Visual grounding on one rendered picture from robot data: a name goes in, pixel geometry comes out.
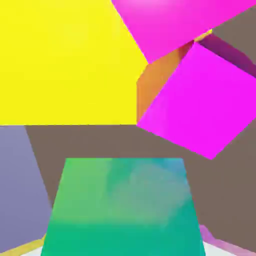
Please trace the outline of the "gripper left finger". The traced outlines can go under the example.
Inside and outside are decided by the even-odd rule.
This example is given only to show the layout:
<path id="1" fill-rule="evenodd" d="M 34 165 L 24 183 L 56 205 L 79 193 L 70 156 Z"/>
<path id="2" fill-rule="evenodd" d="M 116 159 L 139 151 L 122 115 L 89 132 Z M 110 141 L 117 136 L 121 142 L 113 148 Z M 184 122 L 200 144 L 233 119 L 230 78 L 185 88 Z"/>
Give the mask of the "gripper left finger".
<path id="1" fill-rule="evenodd" d="M 45 241 L 45 237 L 43 236 L 41 239 L 33 240 L 31 242 L 22 244 L 18 247 L 9 249 L 5 252 L 1 252 L 0 256 L 21 256 L 25 253 L 31 252 L 35 249 L 38 249 L 43 246 Z"/>

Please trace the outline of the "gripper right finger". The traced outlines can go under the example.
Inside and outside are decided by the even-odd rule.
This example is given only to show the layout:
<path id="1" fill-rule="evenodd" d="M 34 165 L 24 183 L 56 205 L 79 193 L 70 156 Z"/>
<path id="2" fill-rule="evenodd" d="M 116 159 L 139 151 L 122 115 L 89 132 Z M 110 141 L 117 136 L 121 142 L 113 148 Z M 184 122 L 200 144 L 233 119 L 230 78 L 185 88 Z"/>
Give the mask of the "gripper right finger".
<path id="1" fill-rule="evenodd" d="M 226 241 L 216 239 L 206 226 L 199 225 L 206 256 L 256 256 L 249 251 Z"/>

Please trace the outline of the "small green cube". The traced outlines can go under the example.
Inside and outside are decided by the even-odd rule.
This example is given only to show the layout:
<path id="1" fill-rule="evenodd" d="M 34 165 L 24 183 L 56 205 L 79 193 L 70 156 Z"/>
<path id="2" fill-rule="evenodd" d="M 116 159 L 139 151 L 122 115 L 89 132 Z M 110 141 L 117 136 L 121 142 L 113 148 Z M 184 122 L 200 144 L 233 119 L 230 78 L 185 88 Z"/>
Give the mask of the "small green cube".
<path id="1" fill-rule="evenodd" d="M 206 256 L 181 158 L 67 158 L 41 256 Z"/>

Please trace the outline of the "small magenta cube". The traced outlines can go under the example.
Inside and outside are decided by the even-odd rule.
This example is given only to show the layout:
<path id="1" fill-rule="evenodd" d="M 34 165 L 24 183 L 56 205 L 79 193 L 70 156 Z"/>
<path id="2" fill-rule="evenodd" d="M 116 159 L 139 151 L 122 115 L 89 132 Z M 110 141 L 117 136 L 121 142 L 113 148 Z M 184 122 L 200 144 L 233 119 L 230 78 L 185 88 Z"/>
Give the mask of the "small magenta cube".
<path id="1" fill-rule="evenodd" d="M 255 118 L 256 77 L 194 43 L 138 126 L 213 159 Z"/>

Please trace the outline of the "large yellow box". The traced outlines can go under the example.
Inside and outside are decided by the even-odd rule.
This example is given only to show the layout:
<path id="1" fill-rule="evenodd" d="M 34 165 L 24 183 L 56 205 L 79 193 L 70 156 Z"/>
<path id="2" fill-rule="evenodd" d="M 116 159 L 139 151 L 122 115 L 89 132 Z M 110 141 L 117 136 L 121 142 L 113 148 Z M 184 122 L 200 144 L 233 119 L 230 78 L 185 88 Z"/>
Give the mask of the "large yellow box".
<path id="1" fill-rule="evenodd" d="M 134 125 L 147 65 L 112 0 L 0 0 L 0 127 Z"/>

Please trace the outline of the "large magenta box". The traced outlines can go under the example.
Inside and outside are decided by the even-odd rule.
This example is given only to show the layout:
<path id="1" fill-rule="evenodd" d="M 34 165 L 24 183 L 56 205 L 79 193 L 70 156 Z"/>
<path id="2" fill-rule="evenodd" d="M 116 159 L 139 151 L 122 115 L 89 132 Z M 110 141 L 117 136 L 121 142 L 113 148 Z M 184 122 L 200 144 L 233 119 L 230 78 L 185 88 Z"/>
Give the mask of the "large magenta box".
<path id="1" fill-rule="evenodd" d="M 149 63 L 256 4 L 256 0 L 111 0 Z"/>

